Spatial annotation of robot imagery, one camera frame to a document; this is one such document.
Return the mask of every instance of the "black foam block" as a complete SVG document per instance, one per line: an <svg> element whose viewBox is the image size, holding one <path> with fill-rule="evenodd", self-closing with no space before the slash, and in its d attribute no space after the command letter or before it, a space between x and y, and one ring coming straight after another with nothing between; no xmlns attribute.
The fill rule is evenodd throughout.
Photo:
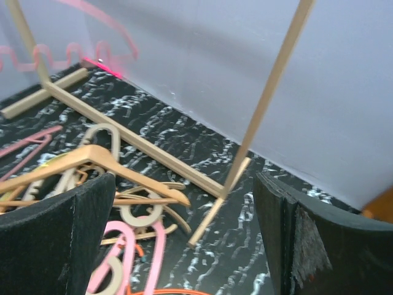
<svg viewBox="0 0 393 295"><path fill-rule="evenodd" d="M114 196L105 173L0 215L0 294L85 294Z"/></svg>
<svg viewBox="0 0 393 295"><path fill-rule="evenodd" d="M261 173L254 202L276 295L392 294L393 224Z"/></svg>

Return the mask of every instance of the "pink hanger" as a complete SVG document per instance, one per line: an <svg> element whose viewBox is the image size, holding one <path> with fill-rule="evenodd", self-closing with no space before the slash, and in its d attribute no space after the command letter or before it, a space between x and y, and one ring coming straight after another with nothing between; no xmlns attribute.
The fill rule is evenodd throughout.
<svg viewBox="0 0 393 295"><path fill-rule="evenodd" d="M155 232L157 233L157 238L155 239L152 266L150 268L149 277L147 279L147 283L143 295L153 295L154 293L154 289L157 286L158 278L160 276L162 261L164 258L165 243L166 243L165 228L162 224L161 219L157 220L151 226L154 228Z"/></svg>
<svg viewBox="0 0 393 295"><path fill-rule="evenodd" d="M6 180L8 177L16 173L21 167L25 166L28 161L31 160L44 146L46 146L51 140L52 136L51 133L60 131L63 129L62 126L57 125L51 128L48 128L46 130L37 132L33 135L30 135L29 137L26 137L17 143L11 144L10 146L6 147L5 149L0 150L0 158L4 157L5 155L10 154L11 152L16 151L17 149L20 149L24 146L27 146L30 143L39 143L40 145L35 148L34 151L32 151L30 154L28 154L27 157L25 157L18 165L13 167L11 171L9 171L6 175L4 175L2 178L0 178L0 181Z"/></svg>
<svg viewBox="0 0 393 295"><path fill-rule="evenodd" d="M121 221L109 221L106 224L106 228L104 231L104 235L112 230L118 230L122 234L117 239L116 243L112 246L111 250L108 252L107 256L104 258L101 265L97 268L94 276L90 279L90 282L87 287L87 291L89 293L94 293L101 282L104 280L107 275L110 267L107 263L108 259L111 256L118 256L122 249L121 246L124 246L124 255L123 255L123 281L120 285L120 288L117 290L116 295L124 295L126 291L126 287L128 284L128 280L130 279L131 270L134 263L134 254L135 254L135 234L132 228L128 226L128 224Z"/></svg>
<svg viewBox="0 0 393 295"><path fill-rule="evenodd" d="M158 220L154 224L152 224L152 227L157 233L157 238L154 246L152 266L150 268L149 277L147 279L146 287L143 293L144 295L153 295L154 289L157 286L166 243L165 228L163 227L161 220ZM136 243L135 235L133 229L128 224L121 221L109 221L105 228L104 234L111 230L119 230L122 232L122 234L117 239L116 243L112 246L111 250L108 252L101 265L97 268L94 276L91 278L87 288L87 291L89 293L94 293L107 275L110 269L107 260L111 256L118 256L121 252L120 247L124 246L125 250L123 256L123 283L120 285L120 288L118 289L116 295L125 294L134 261Z"/></svg>

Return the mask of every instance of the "black and white marble surface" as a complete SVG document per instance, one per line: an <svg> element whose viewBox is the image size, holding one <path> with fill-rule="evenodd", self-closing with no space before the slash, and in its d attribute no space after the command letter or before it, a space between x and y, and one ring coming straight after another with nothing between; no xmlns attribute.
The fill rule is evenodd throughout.
<svg viewBox="0 0 393 295"><path fill-rule="evenodd" d="M57 75L54 79L61 78L73 69L75 68ZM38 86L32 87L3 101L0 108L37 89ZM71 87L69 91L178 159L224 183L238 148L231 140L102 70L91 69L88 81ZM0 118L2 147L54 125L62 125L63 130L54 133L50 144L20 170L18 175L31 171L57 154L77 147L93 122L53 99L41 103L15 119ZM100 132L96 140L98 144L110 148L110 137L106 132ZM34 147L32 144L1 159L0 175L9 171ZM159 181L179 181L186 184L184 193L190 199L192 207L172 207L190 224L193 231L198 227L212 207L214 197L124 142L120 155L120 163L128 168ZM187 247L189 237L181 229L167 237L159 288L198 289L216 295L273 294L252 196L252 179L258 171L268 170L275 177L312 197L345 208L325 192L290 175L269 161L252 153L250 157L251 164L194 250ZM120 191L131 186L131 183L119 181ZM134 210L142 214L145 208L137 206ZM115 209L112 211L111 219L120 220ZM166 226L170 222L169 218L165 218ZM144 289L154 241L143 241L141 246L146 252L147 262L142 263L138 258L134 264L130 278L133 291Z"/></svg>

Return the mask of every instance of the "wooden rack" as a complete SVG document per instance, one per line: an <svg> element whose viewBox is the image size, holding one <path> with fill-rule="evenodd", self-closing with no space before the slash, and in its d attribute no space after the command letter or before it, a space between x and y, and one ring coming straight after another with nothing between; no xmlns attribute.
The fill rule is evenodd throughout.
<svg viewBox="0 0 393 295"><path fill-rule="evenodd" d="M27 24L25 16L21 11L19 1L6 0L6 3L9 7L10 13L14 19L20 36L25 43L28 52L34 59L33 49L36 46L36 42L29 28L29 25ZM259 128L263 116L268 109L268 105L276 90L276 87L286 67L286 64L289 61L289 58L296 45L303 26L306 23L313 4L314 0L300 0L297 11L292 19L292 23L290 24L284 42L282 43L281 49L274 63L273 69L271 70L270 76L267 80L265 89L263 90L262 96L259 99L254 115L252 116L243 142L241 143L238 153L233 161L232 167L225 180L224 185L217 183L208 176L202 174L191 166L173 157L171 154L161 150L154 144L141 138L139 135L127 129L123 125L120 125L116 121L105 116L101 112L95 110L93 107L76 98L74 95L71 95L70 93L65 91L64 88L88 76L88 71L86 69L79 69L74 73L53 83L50 80L43 59L40 58L36 71L39 76L42 89L1 110L1 113L5 118L11 119L23 113L25 110L33 107L34 105L37 105L41 101L44 101L45 99L53 96L65 105L79 112L81 115L92 120L94 123L108 123L114 125L119 130L122 140L136 147L149 157L155 159L157 162L162 163L164 166L181 175L185 179L188 179L190 182L194 183L204 191L217 198L216 203L211 208L211 211L206 215L198 229L189 240L189 246L195 247L196 243L201 238L211 221L214 219L220 207L223 205L224 201L227 199L232 187L236 184L237 180L250 162L250 159L246 157L249 147L256 131Z"/></svg>

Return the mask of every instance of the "orange wire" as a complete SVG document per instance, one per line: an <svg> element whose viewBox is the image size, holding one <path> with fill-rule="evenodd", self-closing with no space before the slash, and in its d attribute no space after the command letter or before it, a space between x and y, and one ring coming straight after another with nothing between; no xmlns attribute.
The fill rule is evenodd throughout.
<svg viewBox="0 0 393 295"><path fill-rule="evenodd" d="M153 294L210 295L210 294L202 292L202 291L186 290L186 289L156 289L156 290L154 290ZM137 293L131 293L131 286L130 286L130 284L128 284L126 295L143 295L143 291L137 292Z"/></svg>
<svg viewBox="0 0 393 295"><path fill-rule="evenodd" d="M135 250L138 252L139 257L143 257L145 255L145 253L143 252L143 249L140 246L140 244L135 244Z"/></svg>

